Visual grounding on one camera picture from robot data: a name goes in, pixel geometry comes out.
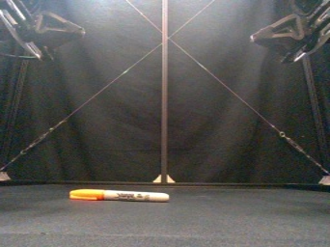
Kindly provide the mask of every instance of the sharpie marker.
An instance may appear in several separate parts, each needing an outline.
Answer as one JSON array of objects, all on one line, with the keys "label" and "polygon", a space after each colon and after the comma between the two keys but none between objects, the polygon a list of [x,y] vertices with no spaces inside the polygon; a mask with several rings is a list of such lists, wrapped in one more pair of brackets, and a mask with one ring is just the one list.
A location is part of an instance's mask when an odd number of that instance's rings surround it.
[{"label": "sharpie marker", "polygon": [[168,202],[165,193],[136,192],[101,189],[77,189],[69,192],[69,199],[89,201],[134,201],[134,202]]}]

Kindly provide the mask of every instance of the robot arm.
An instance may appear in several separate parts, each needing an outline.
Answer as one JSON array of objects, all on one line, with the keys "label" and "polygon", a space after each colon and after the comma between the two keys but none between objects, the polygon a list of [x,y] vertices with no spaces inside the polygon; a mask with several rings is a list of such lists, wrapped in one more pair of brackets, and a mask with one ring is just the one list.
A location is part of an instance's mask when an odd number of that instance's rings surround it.
[{"label": "robot arm", "polygon": [[56,14],[32,14],[20,0],[0,0],[0,19],[20,46],[38,60],[52,59],[54,49],[85,34],[84,28]]},{"label": "robot arm", "polygon": [[330,0],[292,0],[293,14],[260,29],[251,41],[293,63],[311,55],[330,39]]}]

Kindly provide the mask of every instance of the wire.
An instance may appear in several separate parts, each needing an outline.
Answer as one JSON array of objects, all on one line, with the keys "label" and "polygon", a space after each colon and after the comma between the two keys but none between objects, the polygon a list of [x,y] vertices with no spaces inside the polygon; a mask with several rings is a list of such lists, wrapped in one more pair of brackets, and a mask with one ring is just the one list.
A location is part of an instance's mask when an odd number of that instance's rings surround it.
[{"label": "wire", "polygon": [[37,57],[30,57],[30,56],[15,56],[13,54],[6,54],[0,52],[0,56],[6,57],[6,58],[11,58],[11,59],[22,59],[22,60],[36,60]]}]

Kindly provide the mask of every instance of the pole base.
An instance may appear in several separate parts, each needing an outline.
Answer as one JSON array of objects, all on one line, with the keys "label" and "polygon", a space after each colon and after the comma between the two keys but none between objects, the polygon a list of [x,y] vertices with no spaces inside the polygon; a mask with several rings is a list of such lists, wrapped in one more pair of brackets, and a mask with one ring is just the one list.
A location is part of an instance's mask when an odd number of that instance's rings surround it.
[{"label": "pole base", "polygon": [[6,180],[10,180],[6,172],[0,172],[0,181],[6,181]]},{"label": "pole base", "polygon": [[317,184],[330,185],[330,176],[323,176]]}]

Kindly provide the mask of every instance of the sharpie logo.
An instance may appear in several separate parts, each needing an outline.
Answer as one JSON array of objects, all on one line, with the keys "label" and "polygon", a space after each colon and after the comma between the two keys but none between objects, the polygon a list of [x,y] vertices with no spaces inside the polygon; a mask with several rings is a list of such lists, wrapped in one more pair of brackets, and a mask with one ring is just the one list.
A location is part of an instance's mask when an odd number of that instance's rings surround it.
[{"label": "sharpie logo", "polygon": [[117,199],[120,199],[120,200],[133,200],[133,194],[117,193]]}]

